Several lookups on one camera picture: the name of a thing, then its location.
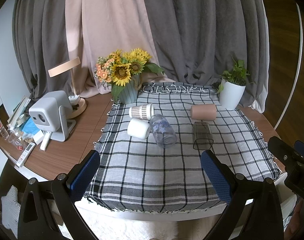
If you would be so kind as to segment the smoky transparent square cup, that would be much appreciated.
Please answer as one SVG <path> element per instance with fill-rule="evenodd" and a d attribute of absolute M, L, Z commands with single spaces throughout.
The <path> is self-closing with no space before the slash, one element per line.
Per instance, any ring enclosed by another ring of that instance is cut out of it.
<path fill-rule="evenodd" d="M 199 121 L 193 124 L 193 149 L 210 150 L 214 139 L 209 123 Z"/>

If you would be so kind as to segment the light blue ribbed vase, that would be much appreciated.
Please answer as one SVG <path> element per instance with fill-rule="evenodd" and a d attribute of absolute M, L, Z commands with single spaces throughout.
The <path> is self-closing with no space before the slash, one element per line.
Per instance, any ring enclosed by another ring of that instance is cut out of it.
<path fill-rule="evenodd" d="M 139 75 L 134 75 L 131 81 L 120 92 L 119 102 L 123 104 L 134 103 L 138 96 Z"/>

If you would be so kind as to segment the white projector on stand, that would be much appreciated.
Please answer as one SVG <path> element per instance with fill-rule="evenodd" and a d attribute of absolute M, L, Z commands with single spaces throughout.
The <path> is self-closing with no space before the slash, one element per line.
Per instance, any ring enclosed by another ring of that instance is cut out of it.
<path fill-rule="evenodd" d="M 68 119 L 73 109 L 65 91 L 58 90 L 45 94 L 29 108 L 29 115 L 36 127 L 51 133 L 50 139 L 67 140 L 76 121 Z"/>

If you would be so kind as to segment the white remote control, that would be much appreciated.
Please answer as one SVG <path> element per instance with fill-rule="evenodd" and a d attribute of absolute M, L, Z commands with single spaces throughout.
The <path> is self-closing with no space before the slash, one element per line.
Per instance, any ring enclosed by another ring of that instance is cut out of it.
<path fill-rule="evenodd" d="M 21 156 L 19 157 L 19 159 L 16 162 L 16 165 L 18 167 L 22 167 L 25 162 L 27 161 L 29 155 L 31 154 L 32 150 L 34 149 L 34 147 L 36 146 L 36 144 L 34 142 L 31 142 L 23 151 L 23 153 L 21 154 Z"/>

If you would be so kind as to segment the striped star cushion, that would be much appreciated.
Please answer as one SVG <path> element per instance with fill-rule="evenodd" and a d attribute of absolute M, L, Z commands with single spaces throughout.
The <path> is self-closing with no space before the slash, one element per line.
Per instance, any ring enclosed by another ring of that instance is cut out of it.
<path fill-rule="evenodd" d="M 18 190 L 11 186 L 6 196 L 1 197 L 2 202 L 2 224 L 6 229 L 10 229 L 14 236 L 18 238 L 18 222 L 21 205 L 18 202 Z"/>

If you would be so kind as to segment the white plant pot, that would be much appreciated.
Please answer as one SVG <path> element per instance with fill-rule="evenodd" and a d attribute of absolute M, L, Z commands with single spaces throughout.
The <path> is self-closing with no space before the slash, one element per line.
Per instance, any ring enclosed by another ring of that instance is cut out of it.
<path fill-rule="evenodd" d="M 245 86 L 236 85 L 224 79 L 220 85 L 223 89 L 219 93 L 219 103 L 227 110 L 234 110 L 243 96 Z"/>

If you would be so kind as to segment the checkered paper cup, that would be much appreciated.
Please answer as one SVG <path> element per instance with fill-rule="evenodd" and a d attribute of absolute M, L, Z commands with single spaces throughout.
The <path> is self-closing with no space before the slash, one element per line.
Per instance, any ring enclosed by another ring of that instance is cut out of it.
<path fill-rule="evenodd" d="M 130 118 L 139 120 L 150 120 L 154 115 L 154 106 L 152 103 L 130 107 L 128 112 Z"/>

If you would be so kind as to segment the pink curtain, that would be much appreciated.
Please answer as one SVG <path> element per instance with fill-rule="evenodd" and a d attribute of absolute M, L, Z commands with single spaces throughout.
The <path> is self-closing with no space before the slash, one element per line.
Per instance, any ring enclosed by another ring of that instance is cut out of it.
<path fill-rule="evenodd" d="M 111 91 L 94 76 L 98 57 L 141 48 L 158 63 L 144 0 L 66 0 L 66 37 L 78 95 L 90 98 Z"/>

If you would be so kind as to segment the pink cup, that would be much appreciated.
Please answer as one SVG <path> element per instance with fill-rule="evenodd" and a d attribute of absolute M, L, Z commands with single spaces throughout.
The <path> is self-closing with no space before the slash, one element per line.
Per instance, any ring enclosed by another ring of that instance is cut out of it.
<path fill-rule="evenodd" d="M 215 104 L 193 105 L 191 107 L 191 118 L 195 120 L 213 121 L 217 117 Z"/>

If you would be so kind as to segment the clear blue plastic jar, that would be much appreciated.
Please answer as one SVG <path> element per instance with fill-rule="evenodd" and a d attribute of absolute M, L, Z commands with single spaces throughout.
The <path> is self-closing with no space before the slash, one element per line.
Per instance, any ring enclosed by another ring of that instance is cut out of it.
<path fill-rule="evenodd" d="M 161 114 L 151 117 L 150 127 L 158 146 L 170 148 L 177 142 L 177 136 L 168 120 Z"/>

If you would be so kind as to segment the grey curtain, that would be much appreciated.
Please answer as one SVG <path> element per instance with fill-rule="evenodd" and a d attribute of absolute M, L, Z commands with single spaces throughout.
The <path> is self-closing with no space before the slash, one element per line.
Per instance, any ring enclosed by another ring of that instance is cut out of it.
<path fill-rule="evenodd" d="M 66 0 L 16 0 L 12 33 L 19 67 L 33 99 L 71 93 L 70 73 L 48 70 L 70 59 Z M 251 75 L 241 105 L 264 112 L 268 96 L 268 23 L 262 0 L 144 0 L 153 41 L 166 76 L 209 86 L 244 60 Z"/>

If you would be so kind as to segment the wooden desk lamp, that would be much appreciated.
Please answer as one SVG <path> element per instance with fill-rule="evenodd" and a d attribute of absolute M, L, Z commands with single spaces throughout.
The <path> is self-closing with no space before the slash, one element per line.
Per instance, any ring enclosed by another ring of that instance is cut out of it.
<path fill-rule="evenodd" d="M 74 81 L 74 73 L 73 68 L 77 67 L 80 64 L 79 57 L 75 59 L 69 60 L 58 66 L 51 68 L 48 70 L 48 74 L 50 77 L 58 76 L 62 73 L 69 72 L 70 73 L 70 80 L 71 80 L 71 89 L 73 95 L 68 96 L 70 104 L 72 105 L 72 113 L 68 114 L 68 119 L 76 118 L 77 116 L 81 115 L 87 108 L 87 103 L 84 98 L 82 98 L 75 88 L 75 81 Z"/>

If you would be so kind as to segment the stack of books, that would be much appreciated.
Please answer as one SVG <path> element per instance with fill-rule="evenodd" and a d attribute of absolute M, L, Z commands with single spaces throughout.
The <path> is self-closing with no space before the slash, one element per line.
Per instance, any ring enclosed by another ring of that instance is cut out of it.
<path fill-rule="evenodd" d="M 17 120 L 23 114 L 23 112 L 25 111 L 25 109 L 26 109 L 26 107 L 27 107 L 27 105 L 29 104 L 30 101 L 31 101 L 30 98 L 28 98 L 26 96 L 23 96 L 22 100 L 16 106 L 16 108 L 13 110 L 12 115 L 8 119 L 8 124 L 7 124 L 8 129 L 14 129 L 15 128 L 15 126 L 17 124 Z"/>

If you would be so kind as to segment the green potted plant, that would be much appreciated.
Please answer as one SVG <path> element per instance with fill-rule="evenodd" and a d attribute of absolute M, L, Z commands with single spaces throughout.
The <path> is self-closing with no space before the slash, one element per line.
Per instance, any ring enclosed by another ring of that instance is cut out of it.
<path fill-rule="evenodd" d="M 249 71 L 245 68 L 245 61 L 234 59 L 231 56 L 233 61 L 233 68 L 231 70 L 222 70 L 220 73 L 221 81 L 226 81 L 238 86 L 246 86 L 247 84 L 257 84 L 255 80 L 250 81 L 251 77 Z"/>

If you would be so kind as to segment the white plastic cup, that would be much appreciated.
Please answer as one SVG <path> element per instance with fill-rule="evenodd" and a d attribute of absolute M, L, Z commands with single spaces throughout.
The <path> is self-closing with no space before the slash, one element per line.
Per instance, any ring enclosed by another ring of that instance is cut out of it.
<path fill-rule="evenodd" d="M 146 139 L 150 134 L 150 125 L 145 120 L 131 119 L 127 127 L 127 134 L 138 139 Z"/>

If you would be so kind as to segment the clear plastic bottle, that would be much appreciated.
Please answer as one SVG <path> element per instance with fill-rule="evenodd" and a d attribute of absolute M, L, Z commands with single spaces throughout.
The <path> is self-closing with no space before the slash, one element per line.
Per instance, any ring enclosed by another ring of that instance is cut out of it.
<path fill-rule="evenodd" d="M 0 135 L 4 140 L 7 140 L 9 138 L 9 134 L 6 128 L 4 127 L 3 123 L 1 122 L 1 120 L 0 120 Z"/>

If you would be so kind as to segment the plaid grey tablecloth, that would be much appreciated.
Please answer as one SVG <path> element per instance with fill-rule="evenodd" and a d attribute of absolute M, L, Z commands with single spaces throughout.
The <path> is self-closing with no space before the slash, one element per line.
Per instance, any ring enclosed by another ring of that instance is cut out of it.
<path fill-rule="evenodd" d="M 193 105 L 215 104 L 217 117 L 209 126 L 212 152 L 234 173 L 249 180 L 277 179 L 281 170 L 255 124 L 238 110 L 220 106 L 212 87 L 186 83 L 146 83 L 135 105 L 151 103 L 177 137 L 162 149 L 153 135 L 127 134 L 129 105 L 116 102 L 96 143 L 100 166 L 85 196 L 110 210 L 148 213 L 206 210 L 220 204 L 201 168 L 201 150 L 193 147 Z"/>

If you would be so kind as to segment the sunflower bouquet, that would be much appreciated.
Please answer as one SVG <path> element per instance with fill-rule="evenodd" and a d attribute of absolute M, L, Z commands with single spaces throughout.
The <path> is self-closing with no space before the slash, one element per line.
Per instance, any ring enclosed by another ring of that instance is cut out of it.
<path fill-rule="evenodd" d="M 164 73 L 157 64 L 151 62 L 152 56 L 141 48 L 134 48 L 129 52 L 116 50 L 107 57 L 99 57 L 95 65 L 95 77 L 99 82 L 110 87 L 114 100 L 130 87 L 142 73 Z"/>

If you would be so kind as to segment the white small remote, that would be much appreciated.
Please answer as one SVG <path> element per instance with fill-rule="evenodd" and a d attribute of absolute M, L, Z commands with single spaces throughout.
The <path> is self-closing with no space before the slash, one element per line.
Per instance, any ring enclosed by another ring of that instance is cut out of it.
<path fill-rule="evenodd" d="M 41 146 L 40 146 L 40 150 L 41 151 L 45 151 L 48 144 L 49 144 L 49 140 L 51 138 L 51 135 L 52 135 L 53 132 L 51 131 L 46 131 L 46 133 L 44 134 L 44 138 L 42 140 L 42 143 L 41 143 Z"/>

